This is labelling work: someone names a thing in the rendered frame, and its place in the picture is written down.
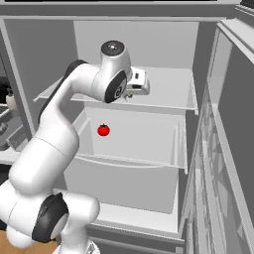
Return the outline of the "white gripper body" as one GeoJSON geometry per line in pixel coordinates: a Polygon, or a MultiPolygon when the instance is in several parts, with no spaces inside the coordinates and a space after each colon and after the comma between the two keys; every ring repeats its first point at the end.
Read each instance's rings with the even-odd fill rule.
{"type": "Polygon", "coordinates": [[[141,83],[128,83],[125,90],[127,97],[134,95],[148,95],[150,93],[150,81],[146,79],[141,83]]]}

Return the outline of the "red tomato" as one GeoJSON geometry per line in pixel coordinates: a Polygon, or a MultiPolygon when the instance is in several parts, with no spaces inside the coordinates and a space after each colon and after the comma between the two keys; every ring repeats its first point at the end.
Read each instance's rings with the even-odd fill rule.
{"type": "Polygon", "coordinates": [[[105,137],[110,133],[110,128],[106,124],[102,124],[97,128],[97,133],[99,136],[105,137]]]}

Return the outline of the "clear glass fridge shelf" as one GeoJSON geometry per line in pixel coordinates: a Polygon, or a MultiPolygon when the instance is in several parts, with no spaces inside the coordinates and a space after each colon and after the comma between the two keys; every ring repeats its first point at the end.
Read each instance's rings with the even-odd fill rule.
{"type": "Polygon", "coordinates": [[[65,115],[77,114],[83,108],[151,112],[185,115],[192,110],[198,115],[193,74],[187,68],[145,67],[150,80],[148,95],[119,98],[106,104],[82,94],[76,94],[62,107],[65,115]]]}

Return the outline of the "grey open fridge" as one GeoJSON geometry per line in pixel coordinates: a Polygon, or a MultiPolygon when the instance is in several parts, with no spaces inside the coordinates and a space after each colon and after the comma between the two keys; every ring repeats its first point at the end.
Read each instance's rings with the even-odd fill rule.
{"type": "MultiPolygon", "coordinates": [[[[28,137],[27,144],[39,129],[41,110],[60,83],[68,66],[73,62],[83,60],[89,64],[101,65],[101,46],[108,41],[115,40],[123,43],[127,48],[132,67],[142,70],[145,70],[145,67],[192,70],[195,51],[197,49],[206,51],[208,46],[208,43],[199,44],[197,42],[199,27],[210,24],[212,23],[179,20],[112,20],[109,18],[76,20],[71,17],[1,16],[3,64],[25,127],[28,137]]],[[[84,109],[77,114],[63,114],[73,125],[77,134],[75,122],[84,109]]],[[[183,179],[189,171],[186,123],[189,113],[195,115],[192,110],[187,110],[185,115],[177,115],[185,119],[186,148],[186,166],[178,172],[174,198],[174,201],[178,203],[179,233],[185,197],[183,179]]],[[[86,194],[99,201],[97,197],[88,193],[68,190],[64,172],[54,184],[56,189],[86,194]]],[[[93,222],[86,226],[87,235],[88,229],[93,227],[161,238],[94,226],[93,222]]]]}

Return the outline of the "clear fridge drawer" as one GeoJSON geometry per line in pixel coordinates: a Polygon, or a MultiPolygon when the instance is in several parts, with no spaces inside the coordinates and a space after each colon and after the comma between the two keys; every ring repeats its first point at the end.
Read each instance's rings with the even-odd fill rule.
{"type": "Polygon", "coordinates": [[[85,108],[75,122],[78,152],[64,172],[69,191],[100,202],[171,213],[186,166],[182,116],[85,108]],[[110,133],[99,136],[106,124],[110,133]]]}

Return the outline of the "grey fridge door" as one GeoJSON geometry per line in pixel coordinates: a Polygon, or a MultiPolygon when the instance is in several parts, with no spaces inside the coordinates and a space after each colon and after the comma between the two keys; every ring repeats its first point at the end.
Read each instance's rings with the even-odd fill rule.
{"type": "Polygon", "coordinates": [[[254,254],[254,27],[201,25],[187,115],[189,173],[181,229],[185,254],[254,254]]]}

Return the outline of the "white fridge floor shelf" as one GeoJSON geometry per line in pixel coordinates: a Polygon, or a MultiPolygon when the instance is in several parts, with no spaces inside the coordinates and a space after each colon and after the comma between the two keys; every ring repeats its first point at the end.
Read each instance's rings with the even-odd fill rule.
{"type": "Polygon", "coordinates": [[[176,201],[170,214],[102,203],[93,225],[161,238],[180,238],[176,201]]]}

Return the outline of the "white bottle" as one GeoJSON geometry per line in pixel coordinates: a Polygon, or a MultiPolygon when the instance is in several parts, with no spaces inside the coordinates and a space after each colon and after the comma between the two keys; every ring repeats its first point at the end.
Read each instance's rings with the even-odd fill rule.
{"type": "Polygon", "coordinates": [[[8,108],[10,110],[16,110],[17,105],[16,105],[16,100],[15,100],[14,94],[12,92],[12,89],[8,88],[7,91],[8,91],[8,94],[6,95],[6,103],[8,105],[8,108]]]}

